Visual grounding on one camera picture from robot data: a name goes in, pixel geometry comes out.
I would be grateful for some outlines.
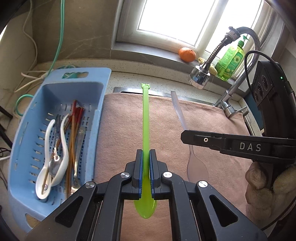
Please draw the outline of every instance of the blue plastic basket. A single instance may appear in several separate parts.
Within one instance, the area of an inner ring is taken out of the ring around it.
[[[65,79],[69,72],[88,72],[87,77]],[[44,164],[44,136],[57,114],[65,116],[76,99],[85,108],[81,124],[87,128],[81,150],[78,178],[84,184],[94,177],[96,141],[104,95],[111,74],[108,68],[75,68],[53,71],[44,80],[18,127],[9,163],[9,203],[17,224],[26,232],[26,214],[43,220],[65,199],[64,181],[52,188],[46,200],[38,199],[35,182]]]

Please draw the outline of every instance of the pink towel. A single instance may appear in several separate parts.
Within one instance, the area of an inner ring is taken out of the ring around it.
[[[227,119],[219,108],[195,102],[180,101],[191,130],[249,135],[242,115]],[[183,131],[172,100],[149,97],[150,149],[168,170],[187,180],[189,147],[180,140]],[[142,95],[112,93],[105,95],[96,149],[95,178],[108,181],[123,172],[126,163],[134,161],[136,150],[142,149]],[[252,163],[249,159],[220,154],[219,151],[194,146],[194,153],[206,165],[209,183],[245,214],[244,178]],[[133,201],[126,200],[123,210],[121,241],[172,240],[167,200],[157,202],[155,213],[143,219]]]

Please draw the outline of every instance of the tangerine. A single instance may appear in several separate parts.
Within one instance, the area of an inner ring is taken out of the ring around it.
[[[194,61],[196,58],[196,53],[187,47],[181,48],[178,53],[180,58],[187,63]]]

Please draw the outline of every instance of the white ceramic spoon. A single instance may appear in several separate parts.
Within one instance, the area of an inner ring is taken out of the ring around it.
[[[49,152],[49,136],[50,136],[50,131],[55,124],[55,119],[51,120],[50,123],[48,124],[48,127],[45,132],[45,138],[44,138],[44,156],[45,156],[45,161],[44,165],[38,174],[37,180],[36,180],[36,185],[35,185],[35,191],[37,194],[37,197],[40,199],[45,199],[48,197],[51,189],[51,177],[50,175],[47,175],[46,179],[46,186],[43,190],[42,193],[42,186],[44,182],[45,175],[47,174],[47,169],[50,161],[50,152]]]
[[[62,179],[65,175],[65,172],[67,170],[67,167],[68,167],[69,152],[68,152],[68,147],[67,147],[65,132],[64,132],[64,125],[65,125],[65,121],[66,121],[68,115],[69,114],[67,114],[61,122],[60,134],[61,134],[61,143],[62,143],[62,148],[63,148],[63,157],[62,157],[63,160],[61,162],[59,170],[57,171],[57,174],[52,179],[52,182],[51,182],[52,187],[58,185],[62,181]]]

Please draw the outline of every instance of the green bottle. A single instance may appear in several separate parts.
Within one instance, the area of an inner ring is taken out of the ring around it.
[[[224,56],[218,61],[215,69],[217,70],[217,75],[220,79],[227,81],[239,66],[245,55],[244,50],[242,49],[243,46],[244,42],[240,40],[237,44],[237,48],[230,46]]]

